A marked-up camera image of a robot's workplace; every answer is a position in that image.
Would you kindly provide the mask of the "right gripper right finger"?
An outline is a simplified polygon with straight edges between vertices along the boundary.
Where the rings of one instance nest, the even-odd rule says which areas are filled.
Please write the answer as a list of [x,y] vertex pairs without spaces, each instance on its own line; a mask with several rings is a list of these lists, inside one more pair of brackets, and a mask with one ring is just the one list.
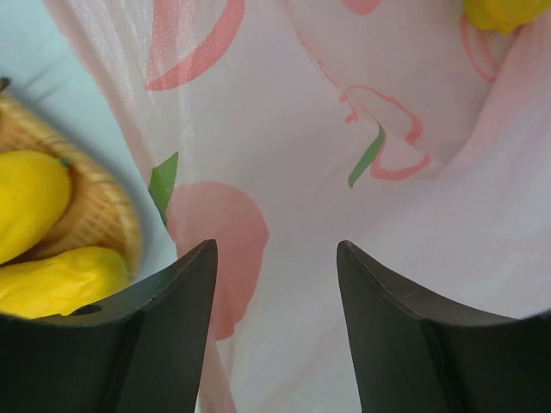
[[547,412],[550,315],[447,299],[348,241],[337,277],[365,412]]

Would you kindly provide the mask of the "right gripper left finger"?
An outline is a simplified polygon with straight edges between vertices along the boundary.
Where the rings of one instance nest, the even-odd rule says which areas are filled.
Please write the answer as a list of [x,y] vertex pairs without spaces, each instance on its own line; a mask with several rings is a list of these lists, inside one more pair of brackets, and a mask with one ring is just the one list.
[[69,316],[2,316],[2,411],[194,411],[217,263],[207,240]]

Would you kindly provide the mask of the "fake yellow banana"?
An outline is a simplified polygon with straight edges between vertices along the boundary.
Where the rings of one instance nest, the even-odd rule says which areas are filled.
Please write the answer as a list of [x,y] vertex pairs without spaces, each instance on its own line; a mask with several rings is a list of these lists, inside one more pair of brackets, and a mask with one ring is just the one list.
[[90,246],[1,268],[1,312],[35,319],[68,316],[130,285],[122,256]]

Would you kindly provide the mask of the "woven bamboo tray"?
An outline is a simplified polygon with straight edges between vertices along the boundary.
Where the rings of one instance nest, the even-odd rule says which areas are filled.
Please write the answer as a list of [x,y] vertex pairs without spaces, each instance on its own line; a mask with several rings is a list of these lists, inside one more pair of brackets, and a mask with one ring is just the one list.
[[65,160],[72,179],[64,216],[31,250],[12,262],[102,246],[119,252],[134,279],[142,263],[139,215],[124,188],[94,159],[7,92],[1,94],[1,151],[42,151]]

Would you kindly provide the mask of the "yellow fake mango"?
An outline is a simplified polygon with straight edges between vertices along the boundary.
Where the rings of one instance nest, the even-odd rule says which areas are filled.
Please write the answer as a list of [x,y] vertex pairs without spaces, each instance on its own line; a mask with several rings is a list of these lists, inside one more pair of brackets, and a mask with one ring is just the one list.
[[1,263],[44,238],[63,216],[71,191],[60,159],[40,151],[1,154]]

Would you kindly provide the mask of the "pink plastic bag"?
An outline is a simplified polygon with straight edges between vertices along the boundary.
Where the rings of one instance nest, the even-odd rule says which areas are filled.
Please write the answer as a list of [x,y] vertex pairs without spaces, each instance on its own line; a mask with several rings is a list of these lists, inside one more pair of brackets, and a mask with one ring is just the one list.
[[213,239],[204,412],[362,410],[353,243],[455,302],[550,307],[550,14],[463,1],[50,1],[176,251]]

